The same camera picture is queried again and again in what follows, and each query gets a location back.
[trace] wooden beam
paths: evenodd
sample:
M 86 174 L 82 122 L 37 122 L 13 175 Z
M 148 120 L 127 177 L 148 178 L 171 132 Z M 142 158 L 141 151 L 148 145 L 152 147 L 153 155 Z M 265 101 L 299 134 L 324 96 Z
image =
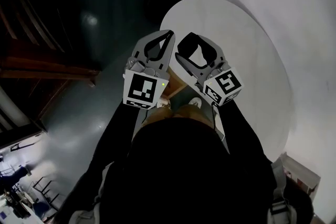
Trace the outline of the wooden beam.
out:
M 20 143 L 27 138 L 40 134 L 41 132 L 42 130 L 34 123 L 2 132 L 0 133 L 0 150 L 5 147 Z
M 0 123 L 0 130 L 3 132 L 7 131 L 6 127 L 2 123 Z
M 4 118 L 4 120 L 12 127 L 12 128 L 16 128 L 17 125 L 7 116 L 7 114 L 0 109 L 0 115 Z
M 0 55 L 1 78 L 89 79 L 100 69 L 75 55 L 10 39 Z
M 0 18 L 4 22 L 4 25 L 5 25 L 8 33 L 10 34 L 10 36 L 12 38 L 16 39 L 16 35 L 15 35 L 13 29 L 11 28 L 11 25 L 9 24 L 9 21 L 7 20 L 6 15 L 4 14 L 4 12 L 3 12 L 2 8 L 1 8 L 1 5 L 0 5 Z

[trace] gray floor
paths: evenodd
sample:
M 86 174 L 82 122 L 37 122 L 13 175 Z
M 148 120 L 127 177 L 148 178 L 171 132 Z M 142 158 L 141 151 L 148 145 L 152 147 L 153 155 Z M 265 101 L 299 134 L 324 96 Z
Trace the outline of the gray floor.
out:
M 79 177 L 88 168 L 96 144 L 109 123 L 123 92 L 123 68 L 136 41 L 159 30 L 143 13 L 143 0 L 75 0 L 81 10 L 81 29 L 84 49 L 93 61 L 102 66 L 96 87 L 85 82 L 74 82 L 56 100 L 43 117 L 47 134 L 38 138 L 32 147 L 5 155 L 6 165 L 35 164 L 33 175 L 20 183 L 28 188 L 40 177 L 43 187 L 49 180 L 50 196 L 61 195 L 55 201 L 60 205 Z M 197 94 L 189 87 L 172 99 L 172 108 L 187 103 Z M 211 119 L 209 105 L 205 113 Z M 141 111 L 138 126 L 145 117 Z M 127 124 L 127 117 L 121 124 Z

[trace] white round table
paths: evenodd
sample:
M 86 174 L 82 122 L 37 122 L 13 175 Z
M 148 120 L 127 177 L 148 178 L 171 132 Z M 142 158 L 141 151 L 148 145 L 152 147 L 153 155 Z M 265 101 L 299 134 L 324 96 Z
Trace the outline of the white round table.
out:
M 170 67 L 198 93 L 196 78 L 176 61 L 178 44 L 193 32 L 223 49 L 229 65 L 237 69 L 245 85 L 235 101 L 258 135 L 266 156 L 275 161 L 289 133 L 291 88 L 281 59 L 264 30 L 243 10 L 225 0 L 182 0 L 165 15 L 161 23 L 161 30 L 164 29 L 173 30 L 176 36 Z M 191 60 L 200 66 L 205 63 L 200 47 Z M 212 103 L 211 98 L 200 95 Z

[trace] person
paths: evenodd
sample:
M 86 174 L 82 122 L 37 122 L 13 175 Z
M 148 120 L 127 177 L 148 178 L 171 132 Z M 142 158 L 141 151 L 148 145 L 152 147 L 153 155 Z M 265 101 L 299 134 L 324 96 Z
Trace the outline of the person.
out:
M 0 195 L 4 193 L 4 189 L 10 190 L 19 180 L 26 175 L 30 176 L 32 169 L 31 166 L 20 166 L 18 170 L 16 170 L 12 175 L 9 176 L 1 176 L 0 177 L 0 184 L 2 187 L 0 188 Z
M 235 101 L 219 107 L 228 152 L 199 107 L 158 108 L 132 140 L 139 109 L 121 102 L 54 223 L 267 223 L 277 184 L 257 135 Z M 311 200 L 293 184 L 285 198 L 310 223 Z

